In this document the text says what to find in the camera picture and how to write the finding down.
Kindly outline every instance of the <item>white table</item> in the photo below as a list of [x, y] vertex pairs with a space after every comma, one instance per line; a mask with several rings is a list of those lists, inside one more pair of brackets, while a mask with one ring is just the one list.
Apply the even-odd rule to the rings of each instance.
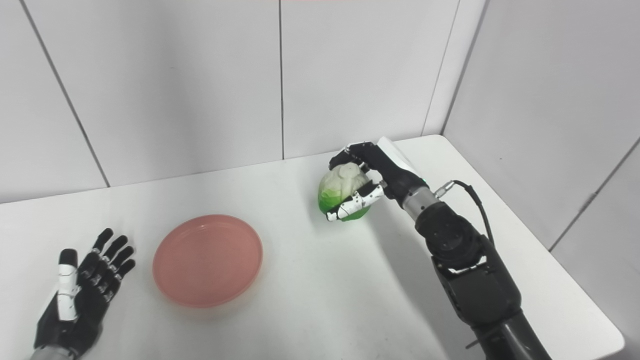
[[[597, 359], [624, 346], [609, 319], [445, 138], [396, 144], [432, 188], [461, 179], [477, 190], [525, 314], [555, 360]], [[108, 226], [135, 242], [138, 267], [87, 360], [484, 359], [478, 346], [464, 349], [474, 336], [395, 202], [381, 200], [353, 222], [324, 219], [316, 191], [332, 155], [0, 205], [0, 358], [30, 355], [59, 251], [88, 250]], [[444, 200], [484, 231], [463, 190]], [[210, 213], [242, 218], [260, 234], [260, 275], [221, 307], [176, 306], [153, 282], [154, 252], [175, 226]]]

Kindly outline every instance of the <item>cable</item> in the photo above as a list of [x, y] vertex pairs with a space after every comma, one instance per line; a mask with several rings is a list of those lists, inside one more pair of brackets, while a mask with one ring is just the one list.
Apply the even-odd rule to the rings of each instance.
[[474, 190], [473, 186], [467, 185], [460, 180], [452, 180], [454, 184], [462, 186], [465, 191], [471, 196], [471, 199], [474, 200], [478, 209], [480, 210], [480, 215], [482, 215], [482, 221], [484, 222], [484, 228], [486, 229], [486, 236], [489, 238], [489, 241], [492, 244], [495, 244], [493, 241], [493, 233], [491, 232], [491, 226], [489, 226], [489, 219], [486, 216], [486, 212], [484, 211], [484, 206], [482, 205], [482, 201], [480, 201], [480, 197]]

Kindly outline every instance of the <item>robotic hand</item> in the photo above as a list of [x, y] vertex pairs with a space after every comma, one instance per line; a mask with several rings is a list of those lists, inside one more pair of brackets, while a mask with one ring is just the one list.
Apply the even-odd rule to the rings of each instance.
[[112, 235], [105, 229], [80, 267], [76, 250], [60, 252], [58, 291], [38, 321], [31, 360], [76, 360], [95, 343], [109, 303], [136, 264], [124, 235], [100, 255]]
[[[520, 292], [493, 245], [486, 214], [473, 188], [449, 181], [433, 193], [401, 152], [386, 138], [346, 146], [329, 169], [356, 163], [364, 172], [377, 170], [383, 180], [367, 183], [327, 212], [337, 220], [386, 195], [415, 221], [434, 269], [458, 317], [475, 332], [489, 360], [551, 360], [520, 308]], [[439, 200], [454, 184], [462, 185], [479, 206], [487, 236]]]

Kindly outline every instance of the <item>fingertip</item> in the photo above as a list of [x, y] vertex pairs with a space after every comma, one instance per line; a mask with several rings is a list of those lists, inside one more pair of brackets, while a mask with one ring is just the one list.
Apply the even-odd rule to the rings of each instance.
[[75, 249], [64, 249], [60, 252], [58, 264], [72, 265], [78, 267], [78, 253]]
[[113, 236], [113, 230], [111, 230], [110, 227], [107, 227], [98, 235], [98, 239], [96, 240], [94, 247], [101, 249], [104, 246], [104, 244], [106, 244], [107, 241], [109, 241], [109, 239], [112, 236]]

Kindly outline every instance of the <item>white wall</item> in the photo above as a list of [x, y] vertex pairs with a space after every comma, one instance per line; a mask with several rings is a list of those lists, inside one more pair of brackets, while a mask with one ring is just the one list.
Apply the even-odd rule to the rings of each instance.
[[[434, 87], [457, 82], [483, 3], [283, 1], [285, 157], [439, 133], [444, 118], [426, 124]], [[457, 13], [450, 65], [438, 78]]]
[[640, 359], [639, 184], [636, 147], [552, 251], [625, 335], [610, 360]]
[[[25, 2], [110, 185], [308, 155], [383, 135], [437, 133], [484, 4]], [[29, 49], [3, 61], [21, 63], [24, 51], [41, 61], [29, 73], [33, 82], [21, 84], [34, 94], [40, 91], [33, 90], [37, 82], [52, 81], [51, 70], [26, 18], [12, 20], [31, 42], [14, 42]], [[56, 102], [68, 112], [59, 91], [42, 96], [39, 107]], [[38, 127], [44, 121], [24, 109], [12, 111]], [[23, 138], [15, 126], [6, 129], [4, 136], [14, 142]], [[73, 155], [64, 156], [67, 151]], [[90, 153], [74, 148], [61, 155], [82, 167], [76, 157]], [[32, 161], [26, 158], [21, 152], [3, 158], [14, 166], [5, 167], [4, 182], [24, 191], [6, 187], [9, 196], [0, 201], [103, 184], [84, 186], [82, 177], [60, 174], [52, 183], [25, 182], [42, 178], [31, 170], [40, 166], [27, 165]], [[47, 164], [53, 171], [62, 168]]]
[[0, 202], [104, 187], [18, 1], [0, 1]]
[[112, 185], [282, 158], [276, 1], [26, 2]]
[[640, 134], [640, 3], [491, 0], [444, 135], [548, 247]]

